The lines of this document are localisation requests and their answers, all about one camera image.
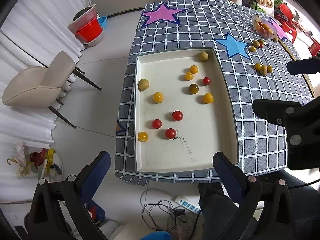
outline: pillow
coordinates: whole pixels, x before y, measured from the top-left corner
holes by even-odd
[[[257,4],[257,10],[261,12],[265,12],[266,14],[273,16],[274,11],[274,0],[256,0],[258,2]],[[252,2],[252,8],[255,9],[255,2]]]

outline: checkered tablecloth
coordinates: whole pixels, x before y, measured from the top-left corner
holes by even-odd
[[[236,55],[228,59],[226,48],[214,41],[229,32],[237,40],[251,43],[261,37],[253,30],[251,18],[255,14],[268,19],[256,10],[219,0],[169,0],[170,8],[188,8],[178,14],[180,26],[158,21],[144,28],[147,19],[141,16],[133,41],[121,94],[118,121],[126,131],[116,135],[115,176],[139,185],[147,180],[167,182],[212,182],[219,177],[214,170],[141,174],[135,171],[134,158],[134,75],[138,55],[157,50],[212,47],[223,68],[231,95],[239,137],[238,166],[247,175],[261,175],[286,167],[286,133],[284,128],[258,119],[251,104],[256,98],[297,101],[302,104],[312,97],[301,75],[291,75],[286,64],[291,61],[278,42],[268,41],[269,47],[249,53],[252,60]],[[155,10],[160,3],[147,4],[144,12]],[[291,42],[284,43],[299,59]],[[273,72],[261,76],[253,68],[260,62],[273,66]]]

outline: bowl of tomatoes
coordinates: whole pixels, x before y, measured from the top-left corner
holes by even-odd
[[[277,29],[267,20],[259,15],[252,17],[252,25],[255,31],[265,39],[273,39],[277,36]]]

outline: white tray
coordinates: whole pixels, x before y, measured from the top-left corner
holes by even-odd
[[[198,53],[209,54],[206,62],[200,62]],[[191,65],[199,72],[193,80],[185,81],[184,74]],[[203,86],[202,79],[211,79]],[[145,78],[150,86],[140,92],[138,82]],[[190,95],[191,84],[198,84],[199,92]],[[153,102],[155,92],[164,94],[164,101]],[[212,104],[204,104],[202,97],[211,92]],[[135,159],[138,172],[181,172],[212,169],[212,158],[222,151],[231,163],[239,162],[236,121],[229,91],[221,66],[212,48],[175,49],[153,52],[137,57],[135,76]],[[179,110],[183,119],[173,121],[170,114]],[[154,119],[162,121],[160,129],[153,129]],[[177,139],[168,140],[165,131],[177,130]],[[138,141],[138,133],[149,135],[147,142]]]

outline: red bucket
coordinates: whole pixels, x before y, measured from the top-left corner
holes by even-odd
[[[93,41],[96,37],[100,35],[102,28],[96,18],[92,19],[85,26],[77,30],[78,34],[85,42]]]

